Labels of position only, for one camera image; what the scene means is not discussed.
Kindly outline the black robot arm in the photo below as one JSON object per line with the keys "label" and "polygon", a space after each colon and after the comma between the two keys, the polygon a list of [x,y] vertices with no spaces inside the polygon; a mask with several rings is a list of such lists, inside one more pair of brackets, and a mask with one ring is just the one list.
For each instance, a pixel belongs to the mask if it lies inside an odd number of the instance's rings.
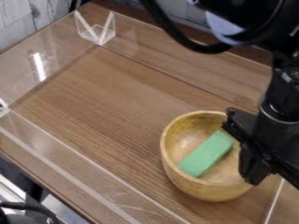
{"label": "black robot arm", "polygon": [[299,189],[299,0],[191,0],[215,37],[272,54],[258,113],[228,108],[223,129],[240,145],[238,171],[256,186],[278,174]]}

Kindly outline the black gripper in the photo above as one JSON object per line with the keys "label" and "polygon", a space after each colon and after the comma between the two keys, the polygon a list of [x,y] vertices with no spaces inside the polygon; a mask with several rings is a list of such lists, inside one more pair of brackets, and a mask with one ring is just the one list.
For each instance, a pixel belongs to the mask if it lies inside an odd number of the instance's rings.
{"label": "black gripper", "polygon": [[256,115],[227,108],[222,128],[240,146],[238,172],[258,186],[270,175],[279,175],[299,189],[299,121],[283,121],[260,109]]}

